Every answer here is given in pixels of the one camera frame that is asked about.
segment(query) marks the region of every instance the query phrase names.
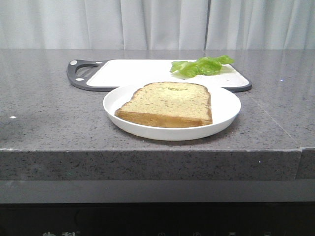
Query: white curtain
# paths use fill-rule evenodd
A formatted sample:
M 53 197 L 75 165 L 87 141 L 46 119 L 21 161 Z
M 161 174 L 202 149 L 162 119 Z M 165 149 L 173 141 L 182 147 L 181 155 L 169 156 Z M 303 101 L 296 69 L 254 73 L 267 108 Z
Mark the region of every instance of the white curtain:
M 315 0 L 0 0 L 0 48 L 315 49 Z

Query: lettuce leaf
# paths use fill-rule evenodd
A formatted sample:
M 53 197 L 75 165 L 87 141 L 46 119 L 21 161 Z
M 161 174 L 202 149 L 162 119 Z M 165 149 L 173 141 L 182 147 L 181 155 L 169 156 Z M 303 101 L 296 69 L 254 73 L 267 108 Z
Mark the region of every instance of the lettuce leaf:
M 227 55 L 220 57 L 203 57 L 192 61 L 173 61 L 170 72 L 177 72 L 183 79 L 192 78 L 196 75 L 219 74 L 223 64 L 231 64 L 234 60 Z

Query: cutting board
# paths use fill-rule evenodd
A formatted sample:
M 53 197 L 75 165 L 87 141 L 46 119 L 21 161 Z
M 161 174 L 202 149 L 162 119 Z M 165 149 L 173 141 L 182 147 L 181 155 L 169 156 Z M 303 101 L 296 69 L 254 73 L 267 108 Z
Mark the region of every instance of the cutting board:
M 114 59 L 106 61 L 72 60 L 67 67 L 70 83 L 90 91 L 111 91 L 117 87 L 135 83 L 162 81 L 189 82 L 205 86 L 217 86 L 232 92 L 247 91 L 252 83 L 232 65 L 222 65 L 218 75 L 197 75 L 183 80 L 170 73 L 172 61 L 195 61 L 191 59 Z

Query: stone surface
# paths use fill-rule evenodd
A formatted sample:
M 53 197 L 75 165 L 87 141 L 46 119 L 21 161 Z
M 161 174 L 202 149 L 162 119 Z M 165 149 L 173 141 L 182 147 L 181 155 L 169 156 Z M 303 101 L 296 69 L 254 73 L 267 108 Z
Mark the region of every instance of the stone surface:
M 0 50 L 0 179 L 293 180 L 314 177 L 314 50 Z M 73 59 L 194 59 L 228 54 L 252 81 L 224 131 L 166 142 L 106 116 L 106 92 L 70 85 Z

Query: slice of bread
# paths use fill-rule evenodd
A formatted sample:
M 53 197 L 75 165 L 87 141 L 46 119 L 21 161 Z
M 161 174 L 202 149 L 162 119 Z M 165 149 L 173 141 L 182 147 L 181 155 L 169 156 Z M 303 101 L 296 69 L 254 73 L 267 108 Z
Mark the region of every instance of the slice of bread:
M 158 82 L 138 89 L 115 116 L 137 124 L 184 128 L 212 124 L 210 93 L 192 83 Z

